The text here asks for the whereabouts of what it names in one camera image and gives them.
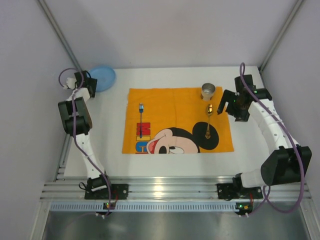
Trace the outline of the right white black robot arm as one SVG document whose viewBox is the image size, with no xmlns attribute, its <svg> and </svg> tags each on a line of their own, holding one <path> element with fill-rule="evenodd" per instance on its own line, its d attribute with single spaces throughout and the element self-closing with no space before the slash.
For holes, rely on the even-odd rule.
<svg viewBox="0 0 320 240">
<path fill-rule="evenodd" d="M 303 169 L 306 171 L 312 156 L 311 149 L 299 145 L 295 139 L 289 140 L 271 94 L 266 88 L 257 88 L 252 75 L 238 76 L 234 82 L 236 91 L 223 92 L 217 113 L 226 112 L 237 122 L 253 119 L 265 139 L 270 154 L 260 168 L 237 174 L 235 181 L 242 188 L 300 182 L 298 160 L 302 161 Z"/>
</svg>

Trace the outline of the cream metal cup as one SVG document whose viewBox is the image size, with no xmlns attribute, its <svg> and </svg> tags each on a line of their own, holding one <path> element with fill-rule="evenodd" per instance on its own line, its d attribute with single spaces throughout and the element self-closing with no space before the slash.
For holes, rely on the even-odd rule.
<svg viewBox="0 0 320 240">
<path fill-rule="evenodd" d="M 216 86 L 213 85 L 212 83 L 204 83 L 201 87 L 201 99 L 203 101 L 210 101 L 214 94 L 215 94 L 215 91 L 216 91 Z"/>
</svg>

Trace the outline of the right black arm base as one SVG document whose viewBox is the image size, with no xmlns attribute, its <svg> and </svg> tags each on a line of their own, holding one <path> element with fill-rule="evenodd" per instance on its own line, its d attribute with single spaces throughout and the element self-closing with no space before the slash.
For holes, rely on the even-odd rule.
<svg viewBox="0 0 320 240">
<path fill-rule="evenodd" d="M 233 199 L 262 199 L 262 189 L 259 186 L 243 187 L 241 173 L 232 178 L 232 183 L 217 183 L 217 194 L 220 200 L 230 201 Z"/>
</svg>

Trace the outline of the orange Mickey Mouse placemat cloth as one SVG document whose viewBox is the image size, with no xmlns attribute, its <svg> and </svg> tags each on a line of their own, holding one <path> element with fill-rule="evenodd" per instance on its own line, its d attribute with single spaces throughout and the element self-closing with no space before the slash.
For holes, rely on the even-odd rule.
<svg viewBox="0 0 320 240">
<path fill-rule="evenodd" d="M 127 96 L 123 154 L 198 154 L 234 151 L 227 113 L 217 114 L 223 95 L 218 86 L 210 101 L 199 87 L 131 88 Z M 143 103 L 142 138 L 139 104 Z M 213 106 L 210 139 L 206 108 Z"/>
</svg>

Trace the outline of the blue plastic fork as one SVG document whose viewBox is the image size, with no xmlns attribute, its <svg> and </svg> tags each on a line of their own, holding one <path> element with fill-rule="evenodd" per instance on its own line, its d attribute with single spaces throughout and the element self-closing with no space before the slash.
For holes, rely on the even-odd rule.
<svg viewBox="0 0 320 240">
<path fill-rule="evenodd" d="M 143 112 L 144 112 L 144 104 L 139 104 L 139 113 L 140 113 L 140 125 L 139 125 L 139 137 L 142 138 L 143 132 L 142 132 L 142 118 L 143 118 Z"/>
</svg>

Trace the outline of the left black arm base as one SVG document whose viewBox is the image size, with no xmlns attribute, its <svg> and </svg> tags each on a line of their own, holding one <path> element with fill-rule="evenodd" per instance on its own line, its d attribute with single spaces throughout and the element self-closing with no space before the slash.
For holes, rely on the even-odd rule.
<svg viewBox="0 0 320 240">
<path fill-rule="evenodd" d="M 126 200 L 129 194 L 129 185 L 124 183 L 110 183 L 110 199 Z M 108 200 L 109 189 L 103 177 L 87 180 L 85 200 Z"/>
</svg>

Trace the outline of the gold metal spoon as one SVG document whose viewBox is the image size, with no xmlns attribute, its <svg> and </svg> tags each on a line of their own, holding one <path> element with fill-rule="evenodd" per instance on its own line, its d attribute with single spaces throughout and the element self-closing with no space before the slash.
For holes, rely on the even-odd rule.
<svg viewBox="0 0 320 240">
<path fill-rule="evenodd" d="M 206 115 L 207 115 L 207 128 L 205 133 L 205 138 L 208 140 L 211 138 L 211 132 L 210 132 L 210 118 L 213 115 L 213 105 L 208 104 L 206 107 Z"/>
</svg>

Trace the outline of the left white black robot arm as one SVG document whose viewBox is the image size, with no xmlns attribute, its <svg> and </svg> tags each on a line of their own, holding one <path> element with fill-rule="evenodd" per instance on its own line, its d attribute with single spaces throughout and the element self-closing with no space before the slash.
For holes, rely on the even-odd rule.
<svg viewBox="0 0 320 240">
<path fill-rule="evenodd" d="M 61 84 L 63 89 L 72 90 L 70 97 L 58 103 L 63 129 L 73 138 L 84 161 L 88 192 L 111 188 L 106 170 L 95 155 L 90 136 L 93 122 L 87 101 L 95 97 L 97 82 L 98 80 L 92 78 L 88 71 L 76 71 L 74 78 L 68 78 L 65 84 Z"/>
</svg>

